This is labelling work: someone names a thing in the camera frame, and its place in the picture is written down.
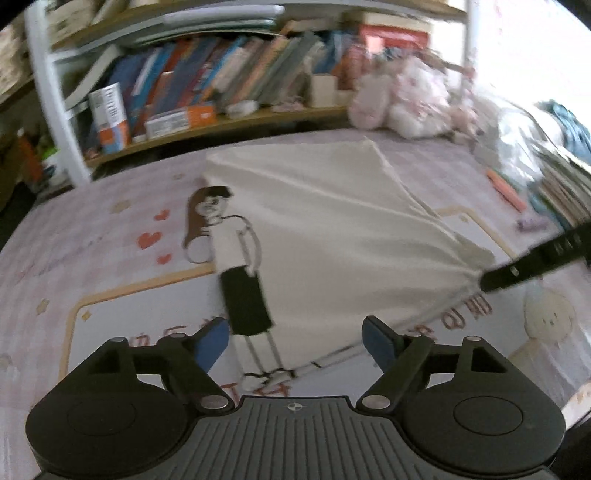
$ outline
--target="cartoon drawing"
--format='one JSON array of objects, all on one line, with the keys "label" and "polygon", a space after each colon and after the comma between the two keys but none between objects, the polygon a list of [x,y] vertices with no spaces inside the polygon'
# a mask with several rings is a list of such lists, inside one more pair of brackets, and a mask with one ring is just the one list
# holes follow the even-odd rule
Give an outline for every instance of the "cartoon drawing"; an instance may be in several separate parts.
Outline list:
[{"label": "cartoon drawing", "polygon": [[576,313],[561,294],[532,284],[524,299],[525,331],[531,339],[560,343],[570,335]]},{"label": "cartoon drawing", "polygon": [[224,223],[225,229],[233,229],[239,242],[245,271],[255,276],[261,265],[261,245],[252,224],[239,215],[223,216],[232,192],[225,186],[199,189],[189,200],[187,235],[183,248],[192,263],[213,261],[211,228]]},{"label": "cartoon drawing", "polygon": [[[217,245],[223,243],[227,253],[224,270],[220,272],[222,293],[226,311],[235,336],[243,336],[248,346],[256,372],[246,372],[252,383],[251,389],[260,386],[277,371],[285,371],[271,334],[273,322],[264,299],[259,269],[261,266],[261,243],[252,223],[241,215],[224,215],[232,192],[226,186],[211,186],[199,189],[189,200],[187,209],[187,235],[183,249],[192,263],[214,260],[212,233],[216,232]],[[263,367],[253,346],[255,336],[262,334],[266,349],[275,360],[273,368]]]}]

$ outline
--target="cardboard box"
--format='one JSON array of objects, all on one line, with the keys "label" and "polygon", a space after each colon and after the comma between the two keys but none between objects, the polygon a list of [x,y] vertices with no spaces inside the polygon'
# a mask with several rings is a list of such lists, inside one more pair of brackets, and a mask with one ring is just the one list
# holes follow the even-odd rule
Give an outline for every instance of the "cardboard box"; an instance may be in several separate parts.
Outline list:
[{"label": "cardboard box", "polygon": [[90,94],[90,108],[103,153],[117,153],[131,143],[119,83]]},{"label": "cardboard box", "polygon": [[310,80],[309,106],[313,108],[337,105],[337,77],[333,75],[312,75]]},{"label": "cardboard box", "polygon": [[205,127],[216,122],[217,117],[213,104],[204,103],[153,116],[145,123],[146,135],[149,140],[153,140],[193,128]]},{"label": "cardboard box", "polygon": [[88,27],[95,16],[92,0],[70,0],[47,14],[48,33],[52,44]]}]

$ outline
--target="stuffed toy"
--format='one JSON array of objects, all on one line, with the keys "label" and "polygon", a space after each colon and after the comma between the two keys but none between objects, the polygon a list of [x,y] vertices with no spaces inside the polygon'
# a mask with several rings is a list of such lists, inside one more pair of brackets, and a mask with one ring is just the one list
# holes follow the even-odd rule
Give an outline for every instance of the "stuffed toy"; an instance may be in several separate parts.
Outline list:
[{"label": "stuffed toy", "polygon": [[443,72],[418,57],[380,64],[357,82],[349,106],[353,126],[386,126],[407,139],[435,137],[452,130],[476,134],[476,114],[463,99],[450,106]]}]

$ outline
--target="cartoon girl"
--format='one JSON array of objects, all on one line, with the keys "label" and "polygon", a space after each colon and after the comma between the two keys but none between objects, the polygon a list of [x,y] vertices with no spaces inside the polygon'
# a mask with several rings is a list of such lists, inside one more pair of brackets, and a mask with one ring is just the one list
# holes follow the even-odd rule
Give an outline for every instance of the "cartoon girl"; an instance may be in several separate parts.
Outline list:
[{"label": "cartoon girl", "polygon": [[223,216],[232,192],[225,186],[199,189],[189,200],[187,235],[183,249],[190,262],[202,264],[213,261],[211,228],[224,223],[224,230],[235,231],[244,265],[253,277],[261,265],[261,245],[252,224],[239,215]]},{"label": "cartoon girl", "polygon": [[247,218],[224,215],[231,197],[232,192],[225,186],[205,187],[195,192],[189,200],[183,249],[192,263],[212,262],[215,232],[215,247],[223,251],[223,260],[217,266],[222,269],[220,283],[232,333],[243,336],[256,364],[257,372],[245,375],[261,381],[271,372],[265,371],[252,338],[259,335],[265,338],[265,350],[275,360],[272,371],[284,369],[270,332],[273,322],[259,280],[261,244]]}]

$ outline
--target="cartoon face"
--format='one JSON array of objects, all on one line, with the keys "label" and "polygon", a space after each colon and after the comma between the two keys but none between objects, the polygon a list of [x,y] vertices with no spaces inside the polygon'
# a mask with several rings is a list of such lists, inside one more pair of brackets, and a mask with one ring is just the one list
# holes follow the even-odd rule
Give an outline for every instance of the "cartoon face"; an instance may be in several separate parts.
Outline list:
[{"label": "cartoon face", "polygon": [[208,225],[217,225],[222,222],[222,215],[226,211],[228,199],[226,197],[207,197],[204,202],[199,203],[195,210],[202,215]]},{"label": "cartoon face", "polygon": [[573,330],[576,313],[559,293],[532,285],[524,300],[525,331],[532,339],[545,343],[564,340]]}]

